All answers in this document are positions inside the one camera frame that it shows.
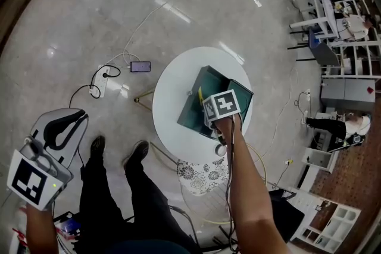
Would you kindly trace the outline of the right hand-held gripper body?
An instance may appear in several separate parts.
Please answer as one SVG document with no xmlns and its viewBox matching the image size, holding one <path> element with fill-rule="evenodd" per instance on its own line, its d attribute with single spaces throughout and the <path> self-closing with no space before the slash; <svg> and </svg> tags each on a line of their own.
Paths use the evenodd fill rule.
<svg viewBox="0 0 381 254">
<path fill-rule="evenodd" d="M 241 113 L 241 108 L 233 89 L 209 96 L 203 100 L 202 106 L 204 110 L 204 125 L 206 126 L 202 134 L 214 140 L 218 138 L 218 135 L 215 133 L 214 122 Z"/>
</svg>

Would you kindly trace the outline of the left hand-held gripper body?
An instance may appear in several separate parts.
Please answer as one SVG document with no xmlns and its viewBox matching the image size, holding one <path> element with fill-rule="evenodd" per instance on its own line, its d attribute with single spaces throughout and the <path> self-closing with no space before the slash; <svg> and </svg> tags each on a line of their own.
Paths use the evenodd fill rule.
<svg viewBox="0 0 381 254">
<path fill-rule="evenodd" d="M 7 187 L 34 208 L 45 211 L 73 179 L 42 146 L 28 136 L 20 150 L 15 150 L 8 172 Z"/>
</svg>

